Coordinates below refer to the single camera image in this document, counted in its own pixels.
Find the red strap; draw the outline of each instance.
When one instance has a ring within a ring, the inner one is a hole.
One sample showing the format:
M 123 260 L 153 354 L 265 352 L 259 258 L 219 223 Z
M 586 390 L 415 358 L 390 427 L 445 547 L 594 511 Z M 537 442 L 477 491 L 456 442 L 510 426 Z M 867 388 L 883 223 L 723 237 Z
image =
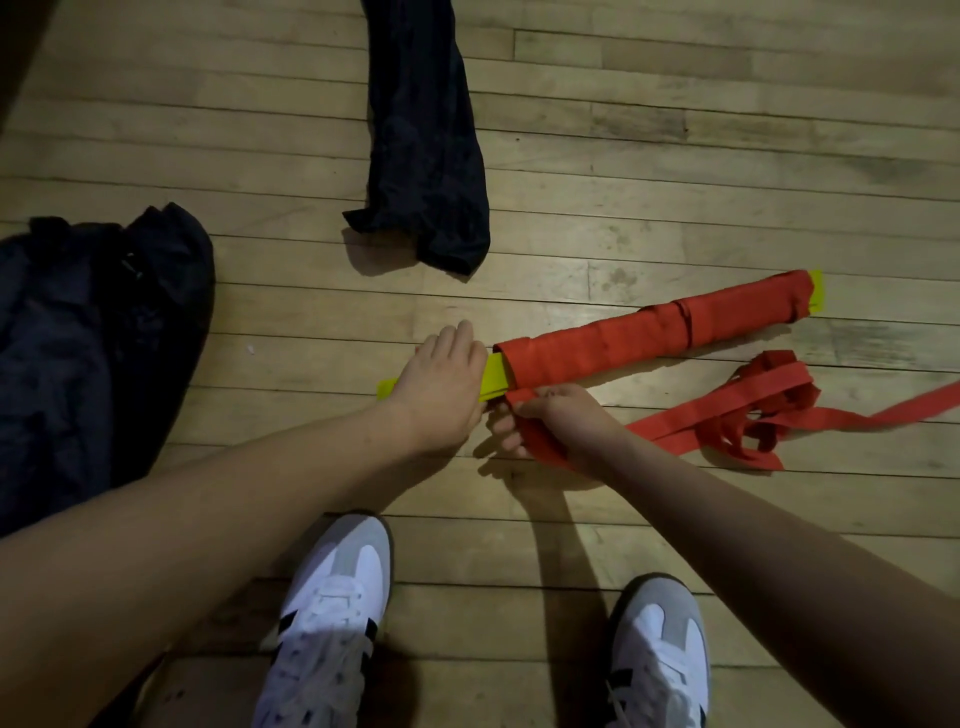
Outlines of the red strap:
M 805 364 L 793 352 L 764 352 L 709 394 L 627 428 L 676 455 L 711 447 L 745 465 L 783 470 L 773 449 L 791 428 L 877 429 L 919 422 L 960 406 L 960 381 L 870 416 L 817 407 L 819 395 Z M 531 390 L 518 390 L 508 393 L 507 400 L 516 405 L 535 396 Z M 751 419 L 751 414 L 759 417 Z M 538 460 L 568 466 L 563 445 L 542 423 L 518 417 L 517 426 L 524 445 Z M 757 439 L 757 448 L 744 447 L 744 437 Z

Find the right arm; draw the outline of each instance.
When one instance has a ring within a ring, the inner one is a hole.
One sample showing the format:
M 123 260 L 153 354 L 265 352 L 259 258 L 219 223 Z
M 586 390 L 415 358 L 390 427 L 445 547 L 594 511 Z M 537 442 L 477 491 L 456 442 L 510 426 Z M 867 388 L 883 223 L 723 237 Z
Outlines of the right arm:
M 516 413 L 627 499 L 848 726 L 956 725 L 960 604 L 868 551 L 635 436 L 577 385 Z M 525 454 L 513 416 L 494 431 Z

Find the hand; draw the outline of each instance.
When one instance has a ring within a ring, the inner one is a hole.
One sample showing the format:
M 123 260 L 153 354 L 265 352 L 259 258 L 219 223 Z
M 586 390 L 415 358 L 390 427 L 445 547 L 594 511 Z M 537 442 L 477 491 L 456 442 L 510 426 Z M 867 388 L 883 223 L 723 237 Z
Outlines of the hand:
M 535 400 L 521 402 L 513 413 L 506 402 L 497 407 L 500 419 L 491 425 L 491 431 L 503 436 L 500 447 L 530 457 L 515 417 L 536 418 L 566 446 L 574 468 L 595 473 L 593 464 L 622 442 L 627 430 L 579 384 L 540 387 L 536 392 Z
M 387 399 L 403 412 L 417 452 L 453 448 L 467 439 L 483 414 L 486 364 L 487 349 L 473 340 L 469 321 L 427 336 Z

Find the red fabric wrap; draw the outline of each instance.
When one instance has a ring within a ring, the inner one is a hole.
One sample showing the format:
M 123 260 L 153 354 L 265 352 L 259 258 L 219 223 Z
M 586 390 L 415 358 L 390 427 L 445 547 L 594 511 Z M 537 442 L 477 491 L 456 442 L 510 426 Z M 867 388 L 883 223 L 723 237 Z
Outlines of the red fabric wrap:
M 562 384 L 792 323 L 809 315 L 812 293 L 810 274 L 791 271 L 535 339 L 505 341 L 494 350 L 509 362 L 517 389 Z
M 516 406 L 536 396 L 532 387 L 795 321 L 808 315 L 812 290 L 809 274 L 794 271 L 581 328 L 508 341 L 497 348 L 521 388 L 508 392 L 507 401 Z M 764 352 L 709 394 L 627 427 L 676 455 L 709 446 L 745 465 L 782 470 L 773 449 L 791 429 L 876 429 L 915 423 L 960 406 L 960 382 L 871 416 L 817 407 L 819 395 L 805 364 L 793 352 Z M 568 465 L 563 445 L 542 423 L 516 420 L 531 454 L 542 462 Z M 757 447 L 744 447 L 744 437 L 757 439 Z

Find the black bag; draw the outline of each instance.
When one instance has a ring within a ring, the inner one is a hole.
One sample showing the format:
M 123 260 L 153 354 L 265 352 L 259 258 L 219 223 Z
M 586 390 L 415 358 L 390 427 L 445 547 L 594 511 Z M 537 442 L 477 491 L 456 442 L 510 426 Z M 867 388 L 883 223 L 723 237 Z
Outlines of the black bag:
M 0 537 L 147 474 L 209 330 L 213 248 L 176 205 L 0 243 Z
M 417 258 L 468 276 L 490 248 L 483 156 L 450 0 L 364 0 L 373 148 L 357 232 L 400 230 Z

